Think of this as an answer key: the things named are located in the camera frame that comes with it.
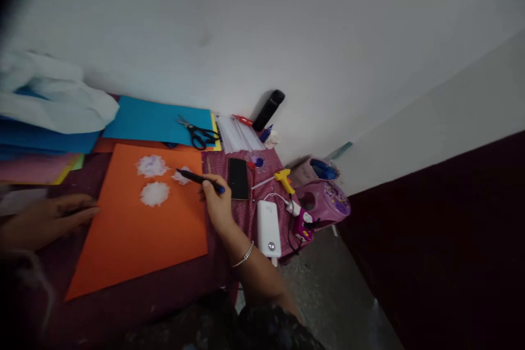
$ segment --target white power bank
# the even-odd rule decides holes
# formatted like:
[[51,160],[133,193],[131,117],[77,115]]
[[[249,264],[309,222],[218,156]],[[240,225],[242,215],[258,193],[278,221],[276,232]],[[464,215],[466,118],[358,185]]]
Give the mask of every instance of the white power bank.
[[257,247],[261,253],[266,257],[281,257],[279,217],[274,202],[261,200],[257,203],[257,233]]

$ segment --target black phone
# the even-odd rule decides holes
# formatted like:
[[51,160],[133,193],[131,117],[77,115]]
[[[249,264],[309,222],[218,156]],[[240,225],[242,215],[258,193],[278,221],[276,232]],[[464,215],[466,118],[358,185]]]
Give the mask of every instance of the black phone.
[[231,189],[232,200],[247,201],[250,199],[250,187],[248,186],[248,166],[245,160],[229,160],[228,186]]

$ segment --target pen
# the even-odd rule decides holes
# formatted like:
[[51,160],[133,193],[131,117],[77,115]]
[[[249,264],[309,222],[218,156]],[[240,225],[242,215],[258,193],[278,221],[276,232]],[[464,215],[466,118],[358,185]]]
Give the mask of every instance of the pen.
[[[196,182],[196,183],[199,183],[199,184],[202,184],[202,182],[204,182],[205,180],[209,180],[209,179],[206,179],[206,178],[203,178],[197,174],[194,174],[193,172],[189,172],[189,171],[186,171],[186,170],[179,170],[178,168],[176,168],[177,172],[180,173],[184,178],[186,179],[189,179],[189,180],[193,180],[193,182]],[[213,188],[215,189],[215,191],[219,194],[222,194],[226,191],[226,189],[221,186],[220,184],[216,183],[214,180],[209,180],[212,185],[213,185]]]

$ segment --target concrete floor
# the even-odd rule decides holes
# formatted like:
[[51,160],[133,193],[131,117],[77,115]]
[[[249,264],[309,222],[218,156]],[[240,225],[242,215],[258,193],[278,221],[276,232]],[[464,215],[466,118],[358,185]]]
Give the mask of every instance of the concrete floor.
[[[317,233],[312,244],[279,270],[304,325],[326,350],[403,350],[346,245],[331,228]],[[240,311],[243,306],[243,292],[239,291],[236,309]],[[105,348],[173,348],[170,331],[176,319],[129,332]]]

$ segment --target pink container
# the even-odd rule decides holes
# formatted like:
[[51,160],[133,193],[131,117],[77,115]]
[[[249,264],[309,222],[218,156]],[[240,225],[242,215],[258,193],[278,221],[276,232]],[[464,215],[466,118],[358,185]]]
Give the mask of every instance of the pink container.
[[312,216],[320,219],[316,231],[338,223],[350,215],[350,202],[345,193],[332,182],[310,183],[295,190],[301,206]]
[[308,156],[300,164],[297,164],[294,168],[292,168],[290,175],[288,176],[291,180],[291,186],[294,188],[294,190],[297,190],[298,188],[306,186],[307,184],[315,182],[317,180],[326,182],[325,179],[320,179],[317,176],[316,172],[313,170],[312,166],[310,165],[310,160],[312,159],[322,161],[323,163],[326,163],[327,165],[334,167],[334,165],[326,162],[323,159],[319,159],[313,156]]

